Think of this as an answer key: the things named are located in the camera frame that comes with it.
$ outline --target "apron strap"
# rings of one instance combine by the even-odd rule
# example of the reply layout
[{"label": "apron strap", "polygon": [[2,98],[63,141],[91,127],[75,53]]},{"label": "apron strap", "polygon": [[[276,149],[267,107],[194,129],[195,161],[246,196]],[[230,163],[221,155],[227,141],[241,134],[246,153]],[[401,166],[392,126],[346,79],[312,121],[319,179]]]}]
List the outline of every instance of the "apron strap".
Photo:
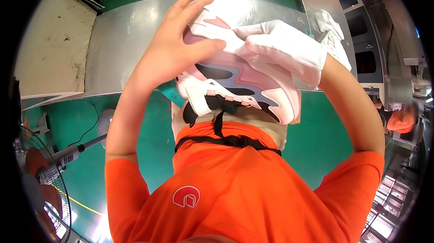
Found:
[{"label": "apron strap", "polygon": [[221,111],[219,115],[216,116],[216,120],[214,121],[214,134],[220,138],[213,138],[213,137],[183,137],[178,141],[178,143],[175,146],[175,153],[178,151],[179,147],[186,142],[187,140],[191,140],[194,142],[202,143],[214,143],[214,144],[220,144],[230,147],[239,147],[244,148],[247,146],[253,147],[255,150],[270,150],[278,155],[282,156],[282,153],[278,149],[268,148],[265,147],[259,140],[252,139],[250,137],[247,137],[245,135],[241,135],[239,137],[237,136],[223,136],[223,133],[221,132],[222,126],[223,126],[223,113],[224,111]]}]

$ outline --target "white sneaker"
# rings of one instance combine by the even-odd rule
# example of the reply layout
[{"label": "white sneaker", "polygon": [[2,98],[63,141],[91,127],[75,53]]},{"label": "white sneaker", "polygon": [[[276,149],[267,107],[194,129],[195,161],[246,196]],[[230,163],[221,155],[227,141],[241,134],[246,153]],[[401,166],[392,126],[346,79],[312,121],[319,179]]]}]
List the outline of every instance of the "white sneaker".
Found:
[{"label": "white sneaker", "polygon": [[221,106],[255,107],[282,125],[297,117],[298,95],[290,73],[282,73],[281,69],[267,64],[266,58],[246,61],[238,56],[237,51],[244,41],[227,23],[205,9],[188,24],[184,42],[193,44],[206,38],[225,40],[226,48],[177,77],[178,92],[191,106],[186,110],[195,113],[184,113],[185,122],[192,123],[197,116]]}]

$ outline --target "sneaker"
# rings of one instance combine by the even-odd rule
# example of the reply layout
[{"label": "sneaker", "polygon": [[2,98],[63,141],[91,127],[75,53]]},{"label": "sneaker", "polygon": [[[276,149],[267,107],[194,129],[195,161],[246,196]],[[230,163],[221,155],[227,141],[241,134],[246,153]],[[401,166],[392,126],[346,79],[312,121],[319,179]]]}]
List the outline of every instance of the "sneaker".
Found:
[{"label": "sneaker", "polygon": [[236,55],[244,44],[221,18],[204,10],[184,31],[184,42],[222,39],[226,41],[223,52],[191,66],[176,78],[180,96],[188,99],[184,120],[194,123],[197,116],[222,107],[251,106],[269,114],[276,122],[286,125],[299,113],[298,96],[292,79],[283,78],[282,87],[273,78],[274,69],[266,63],[260,70]]}]

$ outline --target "red logo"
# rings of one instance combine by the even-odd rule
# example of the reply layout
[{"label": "red logo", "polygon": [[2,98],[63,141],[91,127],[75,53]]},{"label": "red logo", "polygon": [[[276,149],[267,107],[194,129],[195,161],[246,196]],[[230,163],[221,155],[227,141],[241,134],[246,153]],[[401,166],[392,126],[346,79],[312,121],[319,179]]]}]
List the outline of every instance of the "red logo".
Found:
[{"label": "red logo", "polygon": [[200,198],[200,192],[194,186],[183,186],[173,194],[172,202],[180,207],[184,208],[195,207],[198,204]]}]

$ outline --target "yellow floor line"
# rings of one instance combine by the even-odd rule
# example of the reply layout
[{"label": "yellow floor line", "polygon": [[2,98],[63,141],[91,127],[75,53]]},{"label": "yellow floor line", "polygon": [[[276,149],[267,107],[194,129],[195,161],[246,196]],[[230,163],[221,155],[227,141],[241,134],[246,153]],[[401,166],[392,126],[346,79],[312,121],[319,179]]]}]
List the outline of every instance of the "yellow floor line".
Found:
[{"label": "yellow floor line", "polygon": [[[65,197],[67,197],[67,195],[66,195],[65,193],[63,193],[63,191],[61,191],[60,189],[58,189],[55,185],[53,185],[53,184],[51,184],[51,185],[54,186],[54,187],[55,187],[55,188],[56,188],[60,193],[62,193]],[[92,208],[89,208],[89,207],[85,206],[84,204],[82,204],[81,202],[79,202],[79,201],[77,201],[77,200],[74,200],[72,197],[69,197],[69,199],[70,199],[71,201],[73,201],[74,203],[83,206],[83,207],[86,208],[87,210],[92,211],[93,213],[96,213],[96,214],[98,214],[98,215],[100,215],[100,216],[103,216],[103,214],[99,213],[98,211],[95,211],[95,210],[92,209]]]},{"label": "yellow floor line", "polygon": [[[391,139],[389,140],[389,142],[387,143],[387,145],[389,145],[389,143],[392,141],[392,139],[393,139],[393,138],[391,138]],[[387,145],[384,147],[384,149],[387,148]]]}]

